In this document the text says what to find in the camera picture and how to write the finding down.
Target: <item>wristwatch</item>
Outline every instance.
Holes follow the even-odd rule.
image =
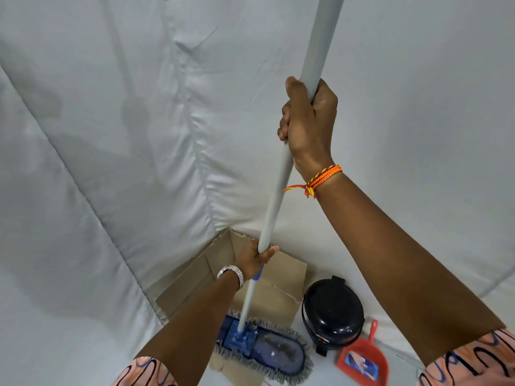
[[[233,271],[236,275],[238,275],[238,279],[240,280],[240,288],[238,288],[238,291],[241,290],[241,287],[243,287],[243,283],[244,283],[244,280],[243,280],[243,272],[241,272],[241,269],[239,269],[237,266],[225,266],[223,267],[220,272],[218,273],[218,275],[216,275],[216,278],[220,278],[224,272],[228,271],[228,270],[231,270]]]

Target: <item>black trash can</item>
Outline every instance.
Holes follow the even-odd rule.
[[[359,337],[365,317],[356,293],[337,276],[314,282],[302,301],[302,320],[317,353],[339,350]]]

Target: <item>blue mop head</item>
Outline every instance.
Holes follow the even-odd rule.
[[[279,383],[303,383],[311,374],[311,346],[297,331],[253,318],[238,332],[240,313],[229,311],[213,351]]]

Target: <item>mop fringe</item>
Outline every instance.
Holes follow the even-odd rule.
[[[240,313],[237,311],[229,310],[227,314],[231,317],[240,319]],[[247,321],[247,324],[259,326],[261,328],[268,329],[269,331],[274,331],[291,339],[297,340],[302,346],[305,355],[304,368],[302,371],[297,375],[285,375],[278,370],[263,366],[255,360],[248,359],[235,351],[228,350],[218,343],[215,344],[213,351],[216,354],[221,355],[224,359],[235,361],[250,370],[264,375],[267,379],[276,380],[280,384],[287,382],[289,386],[297,386],[308,378],[313,370],[313,361],[311,360],[312,346],[299,334],[299,332],[294,331],[288,327],[277,325],[271,321],[261,320],[260,318],[251,318]]]

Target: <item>sleeve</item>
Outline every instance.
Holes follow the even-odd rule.
[[[515,386],[515,336],[501,329],[428,365],[419,386]]]
[[[134,359],[111,386],[178,386],[163,363],[150,357]]]

